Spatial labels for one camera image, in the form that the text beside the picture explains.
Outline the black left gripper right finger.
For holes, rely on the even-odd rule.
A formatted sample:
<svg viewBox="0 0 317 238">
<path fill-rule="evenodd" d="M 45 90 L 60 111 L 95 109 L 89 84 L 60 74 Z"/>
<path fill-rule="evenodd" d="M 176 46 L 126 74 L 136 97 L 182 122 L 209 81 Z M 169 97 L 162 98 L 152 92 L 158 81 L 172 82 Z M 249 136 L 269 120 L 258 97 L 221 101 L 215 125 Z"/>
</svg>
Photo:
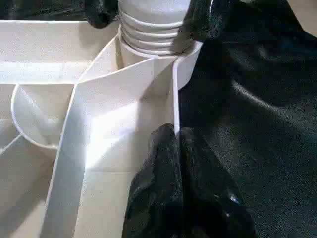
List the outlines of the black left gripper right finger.
<svg viewBox="0 0 317 238">
<path fill-rule="evenodd" d="M 180 130 L 184 218 L 191 238 L 255 238 L 253 220 L 230 173 L 203 136 Z"/>
</svg>

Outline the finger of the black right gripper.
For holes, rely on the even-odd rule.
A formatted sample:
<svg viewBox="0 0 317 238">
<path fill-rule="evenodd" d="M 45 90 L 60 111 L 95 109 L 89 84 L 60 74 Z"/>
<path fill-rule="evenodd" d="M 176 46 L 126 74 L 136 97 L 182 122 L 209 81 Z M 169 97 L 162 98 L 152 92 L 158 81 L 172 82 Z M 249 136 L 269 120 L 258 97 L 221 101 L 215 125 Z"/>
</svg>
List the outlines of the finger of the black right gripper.
<svg viewBox="0 0 317 238">
<path fill-rule="evenodd" d="M 86 0 L 85 17 L 94 28 L 102 29 L 116 20 L 118 0 Z"/>
<path fill-rule="evenodd" d="M 228 23 L 232 0 L 192 0 L 189 5 L 189 29 L 193 40 L 213 40 Z"/>
</svg>

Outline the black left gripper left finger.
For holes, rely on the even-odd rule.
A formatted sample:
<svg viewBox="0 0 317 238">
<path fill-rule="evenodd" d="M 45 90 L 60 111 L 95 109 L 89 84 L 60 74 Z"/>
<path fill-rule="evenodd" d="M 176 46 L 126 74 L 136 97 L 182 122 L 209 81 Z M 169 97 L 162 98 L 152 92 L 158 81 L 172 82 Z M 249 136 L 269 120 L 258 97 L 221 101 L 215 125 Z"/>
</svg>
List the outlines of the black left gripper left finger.
<svg viewBox="0 0 317 238">
<path fill-rule="evenodd" d="M 180 238 L 183 187 L 174 126 L 166 123 L 149 137 L 148 155 L 129 189 L 124 238 Z"/>
</svg>

